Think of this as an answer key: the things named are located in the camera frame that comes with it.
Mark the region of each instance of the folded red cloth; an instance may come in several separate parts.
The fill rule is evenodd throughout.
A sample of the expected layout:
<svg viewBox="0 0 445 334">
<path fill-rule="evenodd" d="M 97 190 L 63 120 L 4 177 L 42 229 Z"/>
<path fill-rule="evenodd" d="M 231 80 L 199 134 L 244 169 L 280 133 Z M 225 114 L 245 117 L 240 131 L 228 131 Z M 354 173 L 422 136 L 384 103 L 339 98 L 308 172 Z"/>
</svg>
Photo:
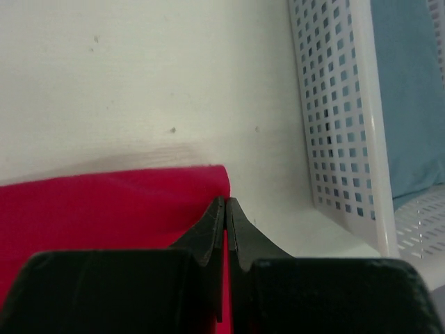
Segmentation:
<svg viewBox="0 0 445 334">
<path fill-rule="evenodd" d="M 159 248 L 189 229 L 217 196 L 222 166 L 132 170 L 0 187 L 0 309 L 34 253 Z"/>
</svg>

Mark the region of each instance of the red cloth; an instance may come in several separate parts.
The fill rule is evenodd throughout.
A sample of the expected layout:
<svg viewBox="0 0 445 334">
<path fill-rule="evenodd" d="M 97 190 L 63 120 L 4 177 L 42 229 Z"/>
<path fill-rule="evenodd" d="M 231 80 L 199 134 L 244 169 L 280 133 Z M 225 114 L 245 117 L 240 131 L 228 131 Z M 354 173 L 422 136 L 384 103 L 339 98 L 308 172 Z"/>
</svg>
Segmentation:
<svg viewBox="0 0 445 334">
<path fill-rule="evenodd" d="M 0 309 L 32 254 L 166 247 L 217 196 L 229 197 L 222 166 L 80 175 L 0 187 Z"/>
</svg>

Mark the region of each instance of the teal fabric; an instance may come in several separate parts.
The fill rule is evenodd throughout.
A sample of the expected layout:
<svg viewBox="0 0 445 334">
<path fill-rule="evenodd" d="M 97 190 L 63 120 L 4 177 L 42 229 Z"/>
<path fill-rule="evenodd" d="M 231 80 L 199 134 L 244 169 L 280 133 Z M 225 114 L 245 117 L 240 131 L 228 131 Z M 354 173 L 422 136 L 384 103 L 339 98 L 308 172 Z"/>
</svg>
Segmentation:
<svg viewBox="0 0 445 334">
<path fill-rule="evenodd" d="M 394 210 L 445 183 L 445 92 L 424 0 L 371 0 Z"/>
</svg>

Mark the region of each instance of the blue cloth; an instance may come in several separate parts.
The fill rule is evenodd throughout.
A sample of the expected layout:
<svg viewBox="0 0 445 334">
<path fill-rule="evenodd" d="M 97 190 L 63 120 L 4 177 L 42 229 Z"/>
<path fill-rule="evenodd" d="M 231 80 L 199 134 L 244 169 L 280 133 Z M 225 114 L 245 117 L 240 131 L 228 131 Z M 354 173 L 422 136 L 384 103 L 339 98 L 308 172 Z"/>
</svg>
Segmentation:
<svg viewBox="0 0 445 334">
<path fill-rule="evenodd" d="M 445 183 L 445 92 L 422 0 L 372 0 L 394 210 Z"/>
</svg>

